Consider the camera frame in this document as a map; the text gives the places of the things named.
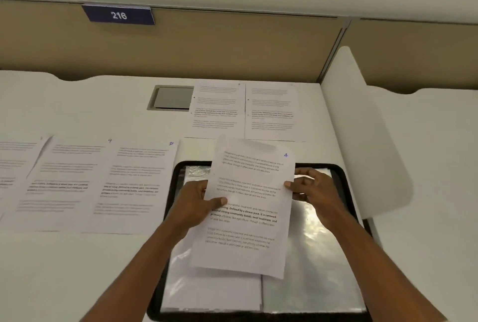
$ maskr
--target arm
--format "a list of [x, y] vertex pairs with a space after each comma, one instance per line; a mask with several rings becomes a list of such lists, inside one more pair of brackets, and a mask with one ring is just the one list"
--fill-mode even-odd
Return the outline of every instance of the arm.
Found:
[[343, 206], [331, 177], [298, 168], [286, 181], [295, 200], [311, 203], [349, 261], [375, 322], [444, 322], [445, 316], [423, 296]]
[[203, 200], [207, 180], [190, 181], [170, 209], [164, 222], [81, 319], [82, 322], [141, 322], [164, 265], [174, 246], [189, 228], [209, 212], [227, 203], [226, 198]]

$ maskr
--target beige panel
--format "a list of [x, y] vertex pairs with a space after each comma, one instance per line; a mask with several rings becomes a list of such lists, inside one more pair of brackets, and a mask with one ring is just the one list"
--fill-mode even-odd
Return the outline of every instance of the beige panel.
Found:
[[0, 68], [66, 80], [138, 75], [314, 82], [341, 20], [154, 9], [155, 26], [92, 23], [79, 4], [0, 1]]
[[354, 20], [343, 45], [369, 85], [478, 89], [478, 25]]

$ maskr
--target blue sign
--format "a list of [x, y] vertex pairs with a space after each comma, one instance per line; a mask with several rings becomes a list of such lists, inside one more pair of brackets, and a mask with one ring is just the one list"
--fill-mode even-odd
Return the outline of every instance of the blue sign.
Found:
[[90, 21], [154, 25], [150, 7], [83, 4], [82, 8]]

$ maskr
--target white desk surface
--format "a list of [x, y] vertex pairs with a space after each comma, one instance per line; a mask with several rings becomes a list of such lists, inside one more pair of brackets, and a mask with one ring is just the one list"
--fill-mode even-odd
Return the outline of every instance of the white desk surface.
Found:
[[373, 218], [387, 254], [450, 321], [477, 320], [478, 91], [369, 87], [414, 183]]
[[[134, 144], [181, 138], [187, 112], [146, 110], [157, 84], [194, 85], [194, 80], [99, 76], [64, 82], [47, 73], [0, 71], [0, 138], [57, 135], [78, 141], [117, 138]], [[309, 141], [287, 146], [297, 162], [344, 168], [320, 85], [296, 87]], [[176, 163], [209, 161], [214, 144], [209, 139], [182, 139]], [[145, 239], [0, 233], [0, 321], [80, 319]]]

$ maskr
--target person's right arm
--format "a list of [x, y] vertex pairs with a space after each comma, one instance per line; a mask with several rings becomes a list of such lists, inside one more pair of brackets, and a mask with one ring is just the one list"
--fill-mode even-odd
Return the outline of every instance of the person's right arm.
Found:
[[343, 206], [331, 177], [313, 168], [298, 168], [300, 177], [284, 186], [295, 200], [315, 208], [349, 261], [374, 322], [444, 322], [445, 316], [403, 275]]

